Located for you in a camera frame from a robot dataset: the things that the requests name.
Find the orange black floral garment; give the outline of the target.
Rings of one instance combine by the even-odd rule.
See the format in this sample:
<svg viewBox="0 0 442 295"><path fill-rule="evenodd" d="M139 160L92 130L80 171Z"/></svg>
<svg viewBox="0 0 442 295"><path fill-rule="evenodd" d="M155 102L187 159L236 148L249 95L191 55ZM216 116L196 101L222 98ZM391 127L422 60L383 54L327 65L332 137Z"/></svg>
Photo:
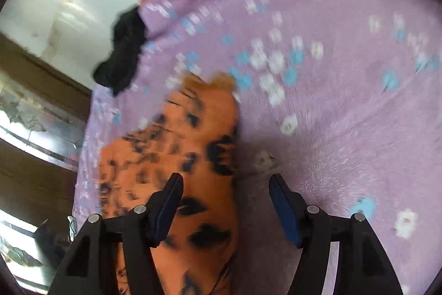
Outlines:
<svg viewBox="0 0 442 295"><path fill-rule="evenodd" d="M191 73L145 129L103 148L99 197L105 218L146 203L170 176L183 197L168 236L152 252L167 294L228 294L238 243L235 80Z"/></svg>

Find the wooden glass panel door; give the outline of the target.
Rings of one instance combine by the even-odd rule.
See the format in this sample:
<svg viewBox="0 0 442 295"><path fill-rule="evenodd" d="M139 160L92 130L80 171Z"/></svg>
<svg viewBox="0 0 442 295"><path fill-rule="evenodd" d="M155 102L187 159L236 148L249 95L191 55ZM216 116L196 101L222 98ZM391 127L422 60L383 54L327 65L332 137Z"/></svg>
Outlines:
<svg viewBox="0 0 442 295"><path fill-rule="evenodd" d="M69 242L91 91L1 36L1 257L46 294Z"/></svg>

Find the purple floral bed sheet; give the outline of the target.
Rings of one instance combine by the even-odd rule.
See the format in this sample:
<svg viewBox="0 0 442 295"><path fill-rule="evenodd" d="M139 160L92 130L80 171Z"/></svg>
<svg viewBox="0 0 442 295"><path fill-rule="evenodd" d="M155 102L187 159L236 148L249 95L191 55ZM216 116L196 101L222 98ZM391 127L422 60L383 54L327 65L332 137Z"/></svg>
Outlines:
<svg viewBox="0 0 442 295"><path fill-rule="evenodd" d="M441 271L441 4L437 0L147 0L130 86L97 85L72 230L101 213L104 147L145 129L187 73L235 80L238 243L228 294L286 294L300 251L268 194L363 213L403 294Z"/></svg>

